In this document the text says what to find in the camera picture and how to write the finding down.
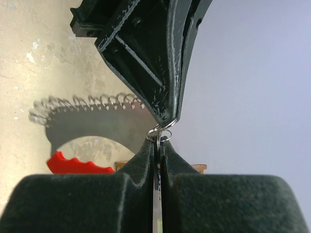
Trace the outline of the silver key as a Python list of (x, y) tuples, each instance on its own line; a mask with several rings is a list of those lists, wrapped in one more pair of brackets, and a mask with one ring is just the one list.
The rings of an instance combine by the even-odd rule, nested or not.
[(158, 199), (161, 201), (161, 184), (160, 184), (160, 161), (161, 161), (161, 133), (160, 131), (156, 131), (155, 133), (155, 153), (154, 153), (154, 181), (155, 181), (155, 190), (157, 191)]

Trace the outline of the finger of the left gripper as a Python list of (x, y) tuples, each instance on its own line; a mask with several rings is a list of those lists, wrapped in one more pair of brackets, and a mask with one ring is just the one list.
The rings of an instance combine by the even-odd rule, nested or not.
[(198, 33), (198, 28), (211, 5), (212, 0), (192, 0), (185, 20), (182, 34), (180, 81), (177, 105), (177, 120), (181, 117), (183, 96), (185, 91), (186, 77), (189, 69), (190, 59)]
[(177, 118), (190, 0), (123, 0), (95, 42), (108, 67), (161, 126)]

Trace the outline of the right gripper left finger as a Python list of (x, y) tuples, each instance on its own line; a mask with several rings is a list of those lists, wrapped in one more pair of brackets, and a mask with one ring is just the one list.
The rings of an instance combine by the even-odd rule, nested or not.
[(150, 233), (154, 145), (113, 174), (30, 175), (0, 218), (3, 233)]

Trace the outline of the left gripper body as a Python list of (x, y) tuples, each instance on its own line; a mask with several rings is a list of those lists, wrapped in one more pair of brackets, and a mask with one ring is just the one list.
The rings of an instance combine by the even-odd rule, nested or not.
[(76, 37), (98, 37), (120, 3), (120, 0), (83, 0), (79, 7), (70, 8), (72, 32)]

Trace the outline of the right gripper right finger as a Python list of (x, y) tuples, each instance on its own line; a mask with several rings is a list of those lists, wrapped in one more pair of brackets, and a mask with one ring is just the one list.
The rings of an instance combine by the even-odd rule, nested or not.
[(161, 145), (165, 233), (306, 233), (290, 186), (271, 175), (201, 174)]

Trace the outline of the red grey key holder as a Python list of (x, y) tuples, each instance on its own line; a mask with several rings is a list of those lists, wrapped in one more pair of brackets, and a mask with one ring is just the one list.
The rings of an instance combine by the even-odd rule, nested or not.
[(110, 166), (65, 158), (59, 150), (74, 139), (96, 136), (113, 140), (136, 153), (144, 139), (168, 130), (160, 127), (144, 103), (133, 94), (102, 94), (71, 100), (48, 97), (34, 101), (29, 119), (45, 127), (52, 148), (47, 167), (53, 174), (111, 174)]

